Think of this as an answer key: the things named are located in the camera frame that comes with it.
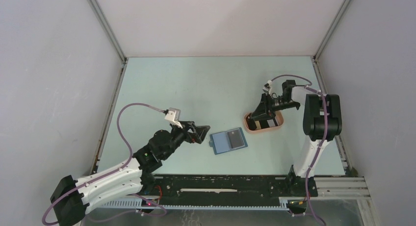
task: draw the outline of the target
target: wall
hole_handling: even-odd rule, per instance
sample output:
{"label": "wall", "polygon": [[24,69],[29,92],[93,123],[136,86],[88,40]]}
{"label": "wall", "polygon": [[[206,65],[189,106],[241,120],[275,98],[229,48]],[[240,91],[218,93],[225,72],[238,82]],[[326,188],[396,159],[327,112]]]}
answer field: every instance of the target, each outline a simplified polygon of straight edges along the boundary
{"label": "wall", "polygon": [[98,0],[127,56],[313,55],[343,0]]}
{"label": "wall", "polygon": [[416,0],[353,0],[319,59],[383,225],[413,225]]}
{"label": "wall", "polygon": [[37,226],[90,170],[121,62],[87,0],[0,0],[0,32],[0,225]]}

